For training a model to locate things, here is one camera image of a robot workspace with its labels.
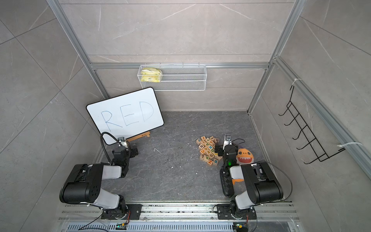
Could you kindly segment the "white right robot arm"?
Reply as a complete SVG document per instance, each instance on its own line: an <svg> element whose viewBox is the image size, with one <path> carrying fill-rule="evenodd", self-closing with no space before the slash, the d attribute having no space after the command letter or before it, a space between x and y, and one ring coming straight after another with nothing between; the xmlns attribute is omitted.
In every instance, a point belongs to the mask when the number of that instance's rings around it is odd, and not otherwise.
<svg viewBox="0 0 371 232"><path fill-rule="evenodd" d="M215 159L221 163L220 181L228 204L216 205L219 220L256 219L255 207L285 201L284 191L267 161L255 161L252 153L241 148L230 135L221 144L214 140Z"/></svg>

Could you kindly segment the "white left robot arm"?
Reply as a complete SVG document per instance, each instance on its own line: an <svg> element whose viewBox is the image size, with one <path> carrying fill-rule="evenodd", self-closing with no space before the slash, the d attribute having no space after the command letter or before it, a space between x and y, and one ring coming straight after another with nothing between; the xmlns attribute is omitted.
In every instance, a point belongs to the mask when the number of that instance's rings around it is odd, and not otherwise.
<svg viewBox="0 0 371 232"><path fill-rule="evenodd" d="M111 159L104 146L104 136L114 139L118 147L112 151ZM100 134L100 142L107 163L77 164L73 167L60 191L60 201L70 205L95 206L102 210L102 219L125 219L129 222L131 211L122 195L113 194L101 187L103 180L125 178L129 161L139 152L123 137L115 138L108 132Z"/></svg>

